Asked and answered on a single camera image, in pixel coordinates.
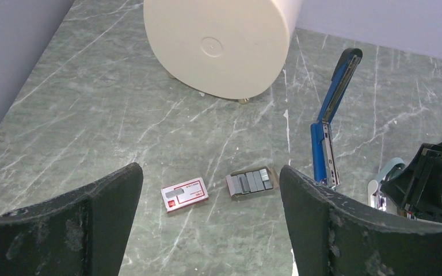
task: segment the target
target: red and white box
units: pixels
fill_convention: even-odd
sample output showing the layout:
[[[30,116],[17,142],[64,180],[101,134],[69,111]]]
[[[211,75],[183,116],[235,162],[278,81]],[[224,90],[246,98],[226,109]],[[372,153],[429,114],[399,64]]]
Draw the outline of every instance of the red and white box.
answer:
[[[208,199],[202,178],[196,178],[162,189],[167,213]]]

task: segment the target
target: wall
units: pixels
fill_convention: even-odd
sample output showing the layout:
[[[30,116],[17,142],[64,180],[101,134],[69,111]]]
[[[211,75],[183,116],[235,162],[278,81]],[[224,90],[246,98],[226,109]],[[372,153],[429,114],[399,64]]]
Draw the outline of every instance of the wall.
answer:
[[[0,0],[0,123],[74,0]]]
[[[304,0],[298,27],[442,59],[442,0]]]

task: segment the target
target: blue stapler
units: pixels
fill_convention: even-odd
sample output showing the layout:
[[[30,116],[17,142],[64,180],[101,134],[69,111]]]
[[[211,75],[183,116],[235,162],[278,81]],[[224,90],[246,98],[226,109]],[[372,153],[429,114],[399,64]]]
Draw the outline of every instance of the blue stapler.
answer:
[[[318,118],[311,124],[314,180],[332,189],[340,184],[340,180],[334,160],[331,121],[362,56],[362,51],[357,48],[343,51],[334,69],[331,85]]]

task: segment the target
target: white cylindrical container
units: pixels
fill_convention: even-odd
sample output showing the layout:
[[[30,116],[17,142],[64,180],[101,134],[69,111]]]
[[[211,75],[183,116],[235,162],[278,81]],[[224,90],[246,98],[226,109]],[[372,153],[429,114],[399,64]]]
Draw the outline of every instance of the white cylindrical container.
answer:
[[[264,92],[284,66],[303,0],[144,0],[158,61],[179,81],[226,99]]]

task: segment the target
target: marble table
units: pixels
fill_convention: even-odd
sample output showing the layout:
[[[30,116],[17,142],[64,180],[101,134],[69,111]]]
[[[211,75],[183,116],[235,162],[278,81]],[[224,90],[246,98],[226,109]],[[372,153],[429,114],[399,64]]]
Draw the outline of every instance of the marble table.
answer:
[[[167,77],[142,5],[77,0],[0,126],[0,214],[143,167],[120,275],[291,275],[279,191],[232,200],[224,177],[312,174],[309,126],[347,47],[364,54],[333,121],[340,192],[366,202],[389,159],[442,141],[442,60],[297,29],[277,81],[240,105]],[[210,199],[167,215],[160,188],[196,177]]]

